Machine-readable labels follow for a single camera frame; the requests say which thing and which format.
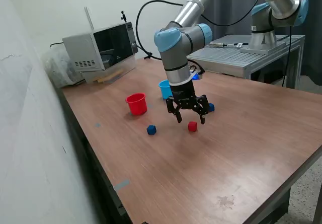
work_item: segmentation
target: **red cup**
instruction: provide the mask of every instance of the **red cup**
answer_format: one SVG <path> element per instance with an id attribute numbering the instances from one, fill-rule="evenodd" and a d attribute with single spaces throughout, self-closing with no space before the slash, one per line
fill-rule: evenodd
<path id="1" fill-rule="evenodd" d="M 125 101 L 129 105 L 130 111 L 134 116 L 142 115 L 147 111 L 144 93 L 135 93 L 127 97 Z"/>

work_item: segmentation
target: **floor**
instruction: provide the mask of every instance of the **floor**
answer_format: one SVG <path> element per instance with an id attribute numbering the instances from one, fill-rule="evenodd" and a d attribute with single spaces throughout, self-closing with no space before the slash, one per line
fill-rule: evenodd
<path id="1" fill-rule="evenodd" d="M 300 90 L 322 94 L 322 87 L 301 76 Z M 289 212 L 277 224 L 312 223 L 322 183 L 322 157 L 292 186 Z"/>

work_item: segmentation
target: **table leg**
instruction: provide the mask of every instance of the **table leg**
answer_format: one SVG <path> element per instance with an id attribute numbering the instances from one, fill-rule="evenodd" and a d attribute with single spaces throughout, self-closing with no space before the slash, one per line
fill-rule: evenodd
<path id="1" fill-rule="evenodd" d="M 288 212 L 291 189 L 289 189 L 282 198 L 275 204 L 274 209 L 259 224 L 276 223 L 284 214 Z"/>
<path id="2" fill-rule="evenodd" d="M 303 59 L 303 50 L 304 47 L 301 46 L 295 51 L 290 53 L 289 66 L 287 69 L 287 82 L 286 87 L 292 89 L 299 88 L 301 68 L 302 68 L 302 59 Z"/>
<path id="3" fill-rule="evenodd" d="M 322 185 L 318 195 L 313 224 L 322 224 Z"/>

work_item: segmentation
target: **robotic arm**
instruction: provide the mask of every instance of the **robotic arm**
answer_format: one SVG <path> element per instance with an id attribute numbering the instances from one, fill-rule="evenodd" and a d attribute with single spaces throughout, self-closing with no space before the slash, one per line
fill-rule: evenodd
<path id="1" fill-rule="evenodd" d="M 169 113 L 182 121 L 179 110 L 192 109 L 205 123 L 209 103 L 207 97 L 195 94 L 187 55 L 205 47 L 212 41 L 212 31 L 206 24 L 192 26 L 202 15 L 210 0 L 187 0 L 178 16 L 165 29 L 157 31 L 154 42 L 160 52 L 163 65 L 173 93 L 167 102 Z M 253 11 L 252 39 L 250 47 L 262 49 L 274 47 L 276 37 L 274 27 L 296 26 L 304 22 L 307 0 L 266 0 L 266 4 L 256 6 Z"/>

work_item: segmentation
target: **tape mark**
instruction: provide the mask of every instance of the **tape mark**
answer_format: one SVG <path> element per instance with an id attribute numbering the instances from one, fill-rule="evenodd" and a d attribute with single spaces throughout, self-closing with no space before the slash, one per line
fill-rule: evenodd
<path id="1" fill-rule="evenodd" d="M 0 61 L 3 61 L 3 60 L 5 60 L 5 59 L 9 59 L 10 57 L 15 57 L 15 55 L 14 55 L 14 54 L 10 54 L 10 55 L 8 55 L 8 56 L 6 56 L 6 57 L 4 57 L 4 58 L 0 59 Z"/>
<path id="2" fill-rule="evenodd" d="M 113 186 L 113 188 L 114 188 L 115 191 L 118 191 L 119 189 L 123 188 L 124 186 L 128 185 L 129 183 L 130 183 L 129 180 L 124 180 L 121 183 Z"/>

